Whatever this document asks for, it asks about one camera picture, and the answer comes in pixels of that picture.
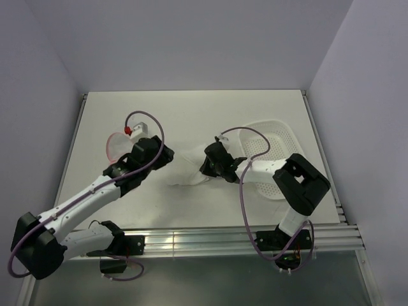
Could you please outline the white bra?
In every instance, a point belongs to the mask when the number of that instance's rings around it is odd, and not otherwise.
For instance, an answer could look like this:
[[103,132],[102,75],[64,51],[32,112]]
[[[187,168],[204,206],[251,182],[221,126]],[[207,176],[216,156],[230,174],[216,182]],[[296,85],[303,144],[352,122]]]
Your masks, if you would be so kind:
[[210,180],[208,175],[202,174],[200,168],[206,158],[204,143],[189,150],[175,153],[173,161],[165,167],[166,184],[169,186],[197,186]]

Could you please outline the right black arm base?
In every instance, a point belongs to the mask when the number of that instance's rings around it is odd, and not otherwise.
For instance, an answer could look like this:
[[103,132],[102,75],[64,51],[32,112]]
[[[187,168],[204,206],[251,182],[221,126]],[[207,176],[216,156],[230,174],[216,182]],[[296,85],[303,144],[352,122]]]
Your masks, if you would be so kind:
[[[287,236],[279,228],[273,231],[257,231],[255,242],[262,252],[272,251],[276,256],[291,237]],[[278,268],[283,270],[293,270],[298,268],[302,263],[302,251],[313,250],[314,245],[310,235],[310,231],[307,229],[301,229],[299,234],[291,242],[287,251],[279,259],[275,260],[275,264]]]

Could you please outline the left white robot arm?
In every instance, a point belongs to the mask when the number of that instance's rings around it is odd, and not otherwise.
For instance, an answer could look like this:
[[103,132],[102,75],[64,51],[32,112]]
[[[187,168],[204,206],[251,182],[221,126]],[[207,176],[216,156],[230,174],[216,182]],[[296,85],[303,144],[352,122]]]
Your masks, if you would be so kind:
[[[86,230],[74,231],[82,221],[105,205],[136,189],[150,172],[173,161],[174,152],[158,136],[141,138],[130,153],[111,164],[83,191],[63,204],[38,216],[28,212],[17,221],[8,273],[14,277],[34,276],[41,280],[53,274],[64,261],[88,253],[126,260],[134,245],[112,221],[99,222]],[[27,269],[13,271],[18,259]]]

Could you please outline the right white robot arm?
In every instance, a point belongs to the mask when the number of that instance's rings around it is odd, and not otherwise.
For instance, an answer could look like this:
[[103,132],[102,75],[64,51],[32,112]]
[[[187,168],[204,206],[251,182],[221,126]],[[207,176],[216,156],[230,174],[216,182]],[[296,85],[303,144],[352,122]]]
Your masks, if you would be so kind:
[[277,244],[285,249],[297,242],[301,227],[331,188],[329,180],[299,153],[274,161],[234,158],[221,142],[212,143],[204,153],[201,173],[238,184],[241,202],[244,184],[277,186],[289,205],[275,229]]

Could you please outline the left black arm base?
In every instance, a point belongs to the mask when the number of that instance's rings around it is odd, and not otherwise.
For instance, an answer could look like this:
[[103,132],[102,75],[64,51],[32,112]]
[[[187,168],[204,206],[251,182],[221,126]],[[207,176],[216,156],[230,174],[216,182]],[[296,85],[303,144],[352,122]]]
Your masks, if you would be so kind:
[[143,255],[145,247],[145,237],[143,235],[124,235],[115,238],[111,245],[104,250],[87,252],[87,257],[107,257],[99,261],[99,270],[104,275],[117,278],[123,275],[128,268],[138,270],[137,277],[140,277],[145,268],[135,260],[135,256]]

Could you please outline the white mesh laundry bag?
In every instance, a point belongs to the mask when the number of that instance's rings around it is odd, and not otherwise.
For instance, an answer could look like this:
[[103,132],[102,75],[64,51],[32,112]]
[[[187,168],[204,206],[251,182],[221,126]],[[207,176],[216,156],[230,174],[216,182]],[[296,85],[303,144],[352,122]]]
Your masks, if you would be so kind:
[[125,196],[135,188],[135,180],[129,173],[139,168],[138,163],[131,155],[133,142],[122,133],[113,133],[108,137],[106,143],[106,156],[109,166],[103,171],[104,176],[117,179],[114,184],[120,188],[120,196]]

